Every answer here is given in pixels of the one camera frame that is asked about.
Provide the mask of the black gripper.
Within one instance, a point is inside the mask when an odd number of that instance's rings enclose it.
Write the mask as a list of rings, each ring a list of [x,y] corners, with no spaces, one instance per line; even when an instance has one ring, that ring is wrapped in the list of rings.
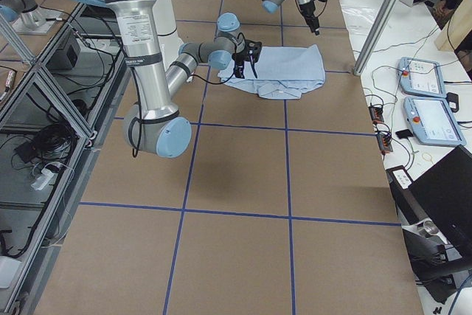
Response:
[[[251,51],[249,49],[243,49],[240,52],[232,54],[232,60],[234,61],[233,75],[236,78],[244,78],[244,63],[250,61]]]
[[[316,6],[313,0],[306,2],[304,4],[299,4],[299,12],[302,15],[302,17],[305,19],[305,21],[308,23],[310,31],[314,35],[320,35],[319,19],[315,16],[315,11],[316,11]]]

